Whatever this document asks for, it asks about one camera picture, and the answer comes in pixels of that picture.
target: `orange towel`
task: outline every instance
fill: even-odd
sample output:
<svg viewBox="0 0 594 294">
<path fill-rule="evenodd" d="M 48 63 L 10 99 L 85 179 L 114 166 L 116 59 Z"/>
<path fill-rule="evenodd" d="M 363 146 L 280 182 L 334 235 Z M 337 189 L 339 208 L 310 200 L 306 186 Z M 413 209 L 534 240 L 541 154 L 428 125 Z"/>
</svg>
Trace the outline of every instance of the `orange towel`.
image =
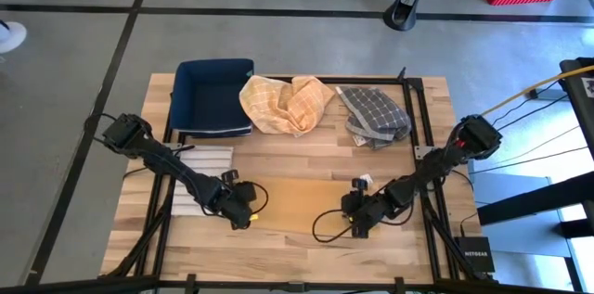
<svg viewBox="0 0 594 294">
<path fill-rule="evenodd" d="M 291 84 L 252 76 L 239 93 L 239 102 L 263 133 L 296 136 L 314 129 L 334 92 L 313 76 L 297 76 Z"/>
</svg>

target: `concrete floor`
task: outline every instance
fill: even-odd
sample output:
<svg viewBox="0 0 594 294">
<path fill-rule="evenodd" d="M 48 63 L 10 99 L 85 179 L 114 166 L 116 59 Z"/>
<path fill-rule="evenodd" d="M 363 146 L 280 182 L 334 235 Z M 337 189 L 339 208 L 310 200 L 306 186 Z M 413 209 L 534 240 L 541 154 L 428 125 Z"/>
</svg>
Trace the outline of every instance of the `concrete floor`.
<svg viewBox="0 0 594 294">
<path fill-rule="evenodd" d="M 381 11 L 392 0 L 145 0 L 144 6 L 290 8 Z M 133 0 L 0 0 L 0 4 L 130 6 Z M 490 6 L 484 0 L 420 0 L 420 12 L 594 16 L 588 0 Z M 25 24 L 29 37 L 0 64 L 2 170 L 0 287 L 22 282 L 56 202 L 72 153 L 110 64 L 124 14 L 0 11 Z M 139 112 L 153 72 L 174 72 L 184 60 L 252 58 L 258 73 L 409 75 L 448 79 L 458 117 L 481 112 L 526 86 L 559 72 L 567 58 L 591 56 L 590 24 L 419 21 L 394 32 L 376 19 L 140 15 L 105 111 Z M 514 117 L 544 105 L 529 103 Z M 496 112 L 494 117 L 503 113 Z M 568 104 L 557 104 L 505 130 L 504 147 L 476 170 L 524 152 L 576 125 Z M 533 137 L 520 138 L 521 132 Z M 539 149 L 546 155 L 584 143 L 579 131 Z M 586 151 L 502 170 L 548 175 L 594 167 Z M 126 160 L 92 146 L 44 282 L 97 276 L 107 245 Z M 543 281 L 535 264 L 555 257 L 496 254 L 502 282 L 565 288 Z M 519 273 L 518 268 L 528 270 Z"/>
</svg>

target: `wooden tabletop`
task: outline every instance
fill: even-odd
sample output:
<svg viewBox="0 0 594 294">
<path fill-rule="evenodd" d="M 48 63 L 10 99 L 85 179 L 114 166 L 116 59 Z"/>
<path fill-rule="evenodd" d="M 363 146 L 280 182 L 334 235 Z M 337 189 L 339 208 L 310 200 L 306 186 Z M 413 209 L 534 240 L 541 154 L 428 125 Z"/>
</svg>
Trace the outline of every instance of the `wooden tabletop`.
<svg viewBox="0 0 594 294">
<path fill-rule="evenodd" d="M 173 74 L 153 74 L 142 109 L 142 117 L 152 125 L 158 140 L 165 130 L 173 82 Z M 426 77 L 423 83 L 433 137 L 436 145 L 442 146 L 455 122 L 446 79 Z M 405 106 L 401 85 L 374 86 L 401 108 Z M 415 97 L 413 104 L 423 145 Z M 347 108 L 335 96 L 317 128 L 298 138 L 254 130 L 244 137 L 188 139 L 188 143 L 234 147 L 233 167 L 239 170 L 240 180 L 263 185 L 270 194 L 270 202 L 247 230 L 233 231 L 229 221 L 220 218 L 173 217 L 161 279 L 185 280 L 187 274 L 196 274 L 203 281 L 393 283 L 395 276 L 403 276 L 409 284 L 432 283 L 420 207 L 415 208 L 407 224 L 380 224 L 370 232 L 369 239 L 346 235 L 321 244 L 312 238 L 312 222 L 322 211 L 340 208 L 340 198 L 350 190 L 352 178 L 370 174 L 375 182 L 371 190 L 375 190 L 392 178 L 414 171 L 409 138 L 375 151 L 356 147 L 344 128 L 347 115 Z M 141 165 L 139 160 L 131 160 L 128 170 Z M 464 167 L 458 170 L 466 172 Z M 141 236 L 153 177 L 151 172 L 144 171 L 124 180 L 102 274 L 115 268 Z M 444 192 L 456 235 L 460 221 L 476 212 L 471 187 L 464 178 L 450 175 Z M 258 193 L 253 209 L 264 199 Z M 347 225 L 337 213 L 320 221 L 316 230 L 331 236 Z M 464 230 L 470 236 L 480 235 L 477 217 L 467 220 Z M 442 276 L 447 276 L 445 248 L 439 236 L 435 236 Z M 149 248 L 147 273 L 154 261 L 155 241 L 156 237 Z"/>
</svg>

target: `gray towel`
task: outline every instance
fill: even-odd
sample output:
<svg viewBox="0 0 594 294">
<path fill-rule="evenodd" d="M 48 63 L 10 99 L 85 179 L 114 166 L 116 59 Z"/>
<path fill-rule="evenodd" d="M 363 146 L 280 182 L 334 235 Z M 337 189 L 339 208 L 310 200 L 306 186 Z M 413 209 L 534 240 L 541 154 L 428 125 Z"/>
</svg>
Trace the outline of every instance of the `gray towel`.
<svg viewBox="0 0 594 294">
<path fill-rule="evenodd" d="M 351 111 L 346 129 L 362 136 L 367 145 L 379 149 L 410 133 L 410 118 L 378 88 L 338 87 L 339 96 Z"/>
</svg>

